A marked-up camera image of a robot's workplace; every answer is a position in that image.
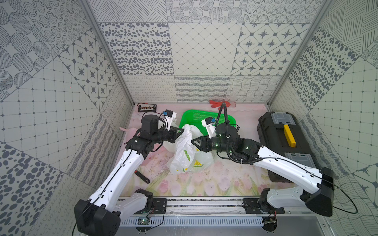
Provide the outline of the white lemon-print plastic bag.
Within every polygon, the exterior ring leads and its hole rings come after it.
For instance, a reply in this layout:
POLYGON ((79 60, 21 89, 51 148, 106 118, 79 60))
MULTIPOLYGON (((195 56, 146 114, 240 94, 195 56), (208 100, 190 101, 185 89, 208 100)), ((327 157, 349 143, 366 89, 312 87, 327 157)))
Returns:
POLYGON ((200 151, 192 140, 202 136, 200 130, 193 125, 183 126, 184 132, 171 146, 166 149, 173 151, 173 157, 167 162, 167 168, 173 175, 183 173, 199 173, 214 164, 211 152, 200 151))

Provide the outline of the pink peach-print plastic bag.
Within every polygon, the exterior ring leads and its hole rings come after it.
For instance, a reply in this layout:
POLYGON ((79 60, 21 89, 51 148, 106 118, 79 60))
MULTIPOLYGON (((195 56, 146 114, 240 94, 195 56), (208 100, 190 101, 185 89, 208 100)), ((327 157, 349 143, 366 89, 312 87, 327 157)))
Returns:
POLYGON ((159 141, 159 132, 163 130, 165 129, 160 128, 156 132, 151 132, 138 129, 136 134, 127 142, 125 151, 117 165, 139 167, 148 154, 154 150, 155 144, 161 145, 163 143, 159 141))

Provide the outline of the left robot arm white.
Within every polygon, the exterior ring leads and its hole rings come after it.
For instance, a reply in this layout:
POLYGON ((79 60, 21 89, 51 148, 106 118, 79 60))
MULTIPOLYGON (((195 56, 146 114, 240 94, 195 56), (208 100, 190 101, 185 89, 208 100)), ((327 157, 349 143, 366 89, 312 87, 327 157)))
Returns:
POLYGON ((176 113, 165 110, 157 115, 143 115, 141 128, 127 142, 125 151, 115 168, 88 200, 79 200, 74 207, 74 229, 88 236, 113 236, 122 221, 135 213, 149 213, 153 209, 152 192, 138 189, 117 203, 123 189, 134 176, 137 168, 155 152, 155 144, 175 143, 183 133, 182 128, 172 127, 176 113))

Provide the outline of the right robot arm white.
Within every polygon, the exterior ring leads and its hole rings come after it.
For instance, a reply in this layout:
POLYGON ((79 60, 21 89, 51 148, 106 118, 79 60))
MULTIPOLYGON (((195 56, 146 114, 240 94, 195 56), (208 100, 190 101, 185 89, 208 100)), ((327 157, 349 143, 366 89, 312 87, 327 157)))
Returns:
POLYGON ((258 204, 263 212, 273 213, 282 207, 306 206, 322 216, 332 216, 334 200, 334 172, 329 168, 312 168, 273 152, 252 139, 241 138, 222 104, 219 114, 224 114, 224 123, 219 118, 208 117, 202 121, 208 134, 192 140, 202 152, 225 152, 228 159, 241 165, 254 165, 274 172, 297 186, 273 190, 265 188, 258 204))

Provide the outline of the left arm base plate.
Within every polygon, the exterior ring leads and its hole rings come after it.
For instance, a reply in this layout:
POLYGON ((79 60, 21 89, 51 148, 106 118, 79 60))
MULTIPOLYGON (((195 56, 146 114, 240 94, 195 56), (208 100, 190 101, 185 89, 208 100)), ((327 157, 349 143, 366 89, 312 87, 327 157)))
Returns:
POLYGON ((145 208, 140 211, 135 212, 135 214, 165 214, 167 206, 166 198, 152 198, 148 199, 145 208))

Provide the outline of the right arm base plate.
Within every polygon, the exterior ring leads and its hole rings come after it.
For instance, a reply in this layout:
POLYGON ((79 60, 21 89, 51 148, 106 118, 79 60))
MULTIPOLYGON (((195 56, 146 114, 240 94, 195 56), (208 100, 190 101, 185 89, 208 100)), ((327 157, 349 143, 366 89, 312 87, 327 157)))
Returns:
POLYGON ((285 210, 283 207, 274 208, 267 202, 260 200, 259 198, 243 198, 242 207, 245 209, 246 214, 258 214, 258 213, 277 213, 284 214, 285 210))

